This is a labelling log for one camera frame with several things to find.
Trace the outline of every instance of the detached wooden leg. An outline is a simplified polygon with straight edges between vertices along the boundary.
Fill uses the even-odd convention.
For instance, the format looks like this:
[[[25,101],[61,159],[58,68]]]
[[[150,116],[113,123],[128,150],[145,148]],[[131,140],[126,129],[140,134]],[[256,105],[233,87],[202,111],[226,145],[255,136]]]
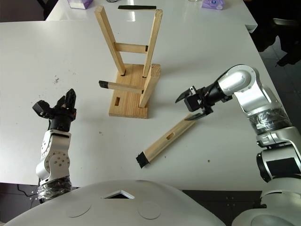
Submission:
[[[157,40],[159,28],[160,28],[162,15],[163,15],[163,11],[161,9],[156,9],[155,17],[154,17],[154,21],[153,21],[151,33],[150,33],[149,47],[147,50],[146,60],[145,60],[144,69],[143,69],[142,77],[144,77],[144,78],[147,77],[149,69],[150,69],[151,58],[152,58],[152,54],[154,53],[154,48],[155,48],[155,44],[156,44],[156,40]]]
[[[153,143],[148,149],[146,149],[138,155],[136,159],[141,168],[144,167],[146,164],[150,163],[165,148],[167,148],[167,146],[169,146],[180,135],[182,135],[186,130],[188,130],[194,123],[196,123],[196,121],[186,121],[185,119],[176,124],[166,134],[164,134],[155,143]]]
[[[95,10],[95,16],[99,23],[99,26],[103,32],[103,36],[107,41],[108,47],[114,59],[114,62],[117,66],[118,72],[123,75],[126,71],[126,68],[123,64],[120,53],[116,50],[114,43],[116,42],[114,34],[112,32],[107,14],[105,13],[103,6],[98,6]]]
[[[139,107],[145,107],[160,78],[160,65],[152,64],[144,84],[144,92],[140,96]]]

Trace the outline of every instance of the black rubber foot cap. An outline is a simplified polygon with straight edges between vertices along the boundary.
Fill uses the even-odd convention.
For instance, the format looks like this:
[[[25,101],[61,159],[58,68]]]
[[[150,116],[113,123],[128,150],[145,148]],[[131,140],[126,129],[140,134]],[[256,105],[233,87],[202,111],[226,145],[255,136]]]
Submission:
[[[101,88],[108,88],[108,82],[107,81],[99,81],[98,82]]]
[[[145,157],[144,152],[141,152],[138,156],[137,156],[137,162],[139,163],[141,169],[142,167],[144,167],[146,164],[149,163],[149,161],[147,160],[147,158]]]

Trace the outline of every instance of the wooden stick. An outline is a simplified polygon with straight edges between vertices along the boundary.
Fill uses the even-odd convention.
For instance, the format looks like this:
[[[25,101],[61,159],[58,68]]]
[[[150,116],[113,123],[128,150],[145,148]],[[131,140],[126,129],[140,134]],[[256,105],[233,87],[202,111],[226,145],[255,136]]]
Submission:
[[[115,82],[109,82],[109,81],[99,81],[99,85],[102,88],[106,89],[115,89],[115,90],[122,90],[132,93],[139,93],[142,94],[144,88],[139,86],[132,86],[132,85],[126,85],[122,83],[115,83]]]
[[[119,52],[116,51],[115,49],[115,45],[114,43],[115,41],[115,37],[114,34],[112,32],[107,14],[105,13],[104,7],[103,6],[97,6],[96,10],[95,10],[95,16],[97,18],[97,21],[99,23],[99,26],[103,32],[103,36],[108,44],[108,47],[110,49],[110,52],[112,54],[113,60],[117,66],[117,69],[119,71],[119,73],[121,75],[123,75],[125,73],[125,66],[123,64],[121,55]]]
[[[196,121],[186,121],[183,119],[178,124],[176,124],[171,130],[164,134],[159,140],[153,143],[144,152],[141,152],[136,158],[140,167],[142,168],[146,164],[150,163],[154,158],[156,158],[167,146],[169,146],[173,141],[175,141],[181,134],[188,130]]]
[[[160,28],[162,15],[163,15],[163,11],[161,9],[156,9],[155,17],[154,17],[154,21],[153,21],[152,28],[151,28],[151,33],[150,33],[149,47],[148,47],[148,50],[147,50],[146,60],[145,60],[144,69],[143,69],[142,77],[144,77],[144,78],[147,77],[147,74],[148,74],[149,69],[150,69],[151,58],[152,58],[152,55],[154,53],[154,48],[155,48],[155,44],[156,44],[156,40],[157,40],[159,28]]]
[[[144,84],[144,92],[140,96],[139,107],[145,107],[160,78],[160,65],[152,64]]]
[[[135,45],[135,44],[125,44],[125,43],[115,43],[115,49],[119,52],[129,52],[129,53],[147,53],[148,46]]]

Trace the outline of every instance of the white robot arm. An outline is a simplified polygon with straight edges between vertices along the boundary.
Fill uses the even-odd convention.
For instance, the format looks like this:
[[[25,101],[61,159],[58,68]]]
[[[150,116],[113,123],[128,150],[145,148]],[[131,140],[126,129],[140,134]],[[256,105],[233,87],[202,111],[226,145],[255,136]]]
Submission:
[[[268,182],[261,194],[263,209],[244,212],[233,225],[300,225],[301,136],[272,91],[262,86],[255,68],[236,65],[208,87],[190,87],[176,102],[184,99],[191,112],[201,109],[188,119],[196,120],[212,113],[216,102],[231,100],[232,95],[254,128],[257,145],[265,148],[256,159],[261,177]]]
[[[72,189],[69,179],[68,149],[71,139],[70,124],[76,117],[75,100],[75,92],[70,89],[57,101],[54,108],[50,108],[49,104],[43,100],[33,106],[38,116],[50,120],[42,143],[41,160],[36,167],[39,177],[38,198],[40,203]]]

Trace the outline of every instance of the cable wrap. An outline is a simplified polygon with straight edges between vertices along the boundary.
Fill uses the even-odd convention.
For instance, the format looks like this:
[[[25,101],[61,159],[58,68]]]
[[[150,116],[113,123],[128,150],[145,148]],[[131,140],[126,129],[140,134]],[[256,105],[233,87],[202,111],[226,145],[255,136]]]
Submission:
[[[42,200],[42,202],[47,202],[70,191],[72,191],[72,183],[69,176],[67,176],[39,186],[38,198]]]

